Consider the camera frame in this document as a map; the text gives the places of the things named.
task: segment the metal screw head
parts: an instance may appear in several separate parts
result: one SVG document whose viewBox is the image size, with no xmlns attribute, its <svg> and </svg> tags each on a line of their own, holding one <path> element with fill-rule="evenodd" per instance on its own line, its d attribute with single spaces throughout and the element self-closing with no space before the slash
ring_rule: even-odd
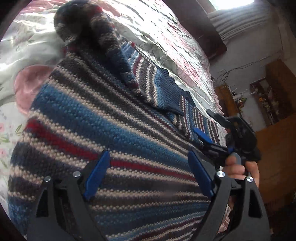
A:
<svg viewBox="0 0 296 241">
<path fill-rule="evenodd" d="M 217 176 L 218 177 L 225 177 L 225 173 L 223 171 L 218 171 Z"/>
<path fill-rule="evenodd" d="M 80 171 L 73 172 L 73 177 L 80 177 L 81 173 Z"/>
<path fill-rule="evenodd" d="M 49 182 L 51 179 L 52 179 L 52 178 L 51 178 L 50 176 L 46 176 L 46 177 L 44 178 L 44 181 L 45 181 L 45 182 Z"/>
<path fill-rule="evenodd" d="M 248 181 L 248 182 L 250 182 L 250 183 L 251 183 L 253 180 L 254 180 L 254 179 L 253 179 L 252 177 L 250 177 L 250 176 L 247 176 L 247 181 Z"/>
</svg>

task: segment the human hand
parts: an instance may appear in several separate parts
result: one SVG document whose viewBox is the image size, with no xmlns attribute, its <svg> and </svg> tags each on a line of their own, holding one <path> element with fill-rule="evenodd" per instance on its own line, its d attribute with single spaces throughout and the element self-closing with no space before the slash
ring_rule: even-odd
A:
<svg viewBox="0 0 296 241">
<path fill-rule="evenodd" d="M 245 179 L 245 170 L 251 173 L 252 178 L 254 179 L 256 186 L 259 187 L 260 174 L 258 165 L 254 161 L 246 161 L 245 166 L 237 164 L 237 159 L 235 156 L 230 155 L 225 161 L 225 167 L 223 172 L 225 172 L 230 178 L 235 178 L 238 180 Z M 233 209 L 234 199 L 233 197 L 229 198 L 228 206 Z"/>
</svg>

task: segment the striped knitted sweater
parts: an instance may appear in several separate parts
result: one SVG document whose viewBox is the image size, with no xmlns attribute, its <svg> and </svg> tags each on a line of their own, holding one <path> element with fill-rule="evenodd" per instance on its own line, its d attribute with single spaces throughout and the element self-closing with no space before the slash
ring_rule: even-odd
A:
<svg viewBox="0 0 296 241">
<path fill-rule="evenodd" d="M 188 240 L 210 202 L 187 163 L 202 145 L 192 128 L 218 143 L 216 124 L 95 3 L 66 3 L 54 25 L 67 51 L 12 155 L 11 220 L 26 234 L 44 177 L 63 179 L 108 149 L 111 167 L 89 205 L 107 239 Z"/>
</svg>

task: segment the cable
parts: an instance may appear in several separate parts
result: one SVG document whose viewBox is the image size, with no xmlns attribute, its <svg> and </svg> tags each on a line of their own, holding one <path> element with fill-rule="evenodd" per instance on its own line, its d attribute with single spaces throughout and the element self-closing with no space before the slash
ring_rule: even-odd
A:
<svg viewBox="0 0 296 241">
<path fill-rule="evenodd" d="M 223 82 L 223 83 L 225 83 L 226 80 L 228 79 L 228 76 L 229 76 L 229 74 L 230 74 L 231 71 L 236 70 L 236 69 L 245 69 L 245 68 L 248 68 L 248 67 L 250 67 L 250 66 L 253 65 L 253 64 L 259 63 L 259 62 L 261 62 L 261 61 L 264 60 L 264 59 L 267 59 L 267 58 L 269 58 L 269 57 L 274 56 L 275 54 L 273 54 L 273 55 L 269 55 L 269 56 L 266 56 L 266 57 L 264 57 L 264 58 L 262 58 L 262 59 L 259 59 L 259 60 L 255 61 L 255 62 L 251 62 L 251 63 L 245 64 L 245 65 L 242 65 L 242 66 L 240 66 L 240 67 L 233 68 L 233 69 L 231 69 L 231 70 L 229 70 L 229 71 L 227 71 L 226 69 L 223 69 L 223 70 L 221 70 L 220 72 L 222 72 L 222 71 L 225 71 L 225 72 L 222 73 L 221 75 L 219 75 L 217 79 L 214 79 L 214 83 L 215 83 L 216 81 L 219 81 L 219 82 Z"/>
</svg>

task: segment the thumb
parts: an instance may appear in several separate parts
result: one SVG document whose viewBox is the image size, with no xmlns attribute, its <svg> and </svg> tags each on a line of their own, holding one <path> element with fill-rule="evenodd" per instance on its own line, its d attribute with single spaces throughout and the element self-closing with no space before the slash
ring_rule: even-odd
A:
<svg viewBox="0 0 296 241">
<path fill-rule="evenodd" d="M 254 179 L 257 187 L 259 187 L 260 174 L 257 163 L 254 161 L 246 161 L 245 167 L 247 171 L 251 173 L 251 176 Z"/>
</svg>

